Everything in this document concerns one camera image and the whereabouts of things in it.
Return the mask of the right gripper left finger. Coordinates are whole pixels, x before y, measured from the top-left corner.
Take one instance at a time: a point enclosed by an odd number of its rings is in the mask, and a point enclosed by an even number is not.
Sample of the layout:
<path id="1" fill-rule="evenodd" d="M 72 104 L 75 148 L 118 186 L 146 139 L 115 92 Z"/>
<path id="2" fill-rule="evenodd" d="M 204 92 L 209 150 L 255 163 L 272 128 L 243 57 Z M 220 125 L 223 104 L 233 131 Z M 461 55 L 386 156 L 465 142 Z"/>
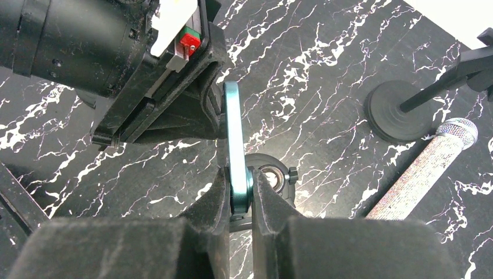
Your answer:
<path id="1" fill-rule="evenodd" d="M 230 182 L 173 218 L 57 218 L 28 239 L 10 278 L 228 278 Z"/>

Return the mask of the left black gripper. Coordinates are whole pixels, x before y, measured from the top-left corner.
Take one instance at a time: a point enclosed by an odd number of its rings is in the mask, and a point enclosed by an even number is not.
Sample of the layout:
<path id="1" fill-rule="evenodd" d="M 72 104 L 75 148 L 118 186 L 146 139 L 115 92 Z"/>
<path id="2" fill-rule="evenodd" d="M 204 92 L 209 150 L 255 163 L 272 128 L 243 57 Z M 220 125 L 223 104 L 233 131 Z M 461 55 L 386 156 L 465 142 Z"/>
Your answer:
<path id="1" fill-rule="evenodd" d="M 158 1 L 2 1 L 1 66 L 77 91 L 94 111 L 91 141 L 225 139 L 227 61 L 220 1 L 198 7 L 160 57 L 150 54 Z"/>

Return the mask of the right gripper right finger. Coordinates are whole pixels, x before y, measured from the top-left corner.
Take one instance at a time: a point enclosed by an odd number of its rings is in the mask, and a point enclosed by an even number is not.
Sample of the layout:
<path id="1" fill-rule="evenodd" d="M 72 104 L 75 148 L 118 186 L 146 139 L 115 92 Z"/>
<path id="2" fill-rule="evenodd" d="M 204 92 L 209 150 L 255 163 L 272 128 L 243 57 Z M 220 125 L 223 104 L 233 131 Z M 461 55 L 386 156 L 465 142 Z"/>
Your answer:
<path id="1" fill-rule="evenodd" d="M 415 221 L 308 218 L 254 173 L 256 278 L 457 278 L 434 231 Z"/>

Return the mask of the black phone blue edge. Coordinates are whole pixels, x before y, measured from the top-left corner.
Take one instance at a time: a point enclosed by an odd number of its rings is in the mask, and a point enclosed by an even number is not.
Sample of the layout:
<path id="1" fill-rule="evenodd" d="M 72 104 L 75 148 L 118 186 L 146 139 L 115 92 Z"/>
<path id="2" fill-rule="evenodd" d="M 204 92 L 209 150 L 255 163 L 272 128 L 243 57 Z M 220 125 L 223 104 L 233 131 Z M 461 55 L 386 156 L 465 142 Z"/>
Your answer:
<path id="1" fill-rule="evenodd" d="M 248 213 L 252 202 L 253 174 L 246 166 L 241 122 L 239 86 L 235 81 L 223 84 L 228 163 L 230 173 L 231 211 L 234 217 Z"/>

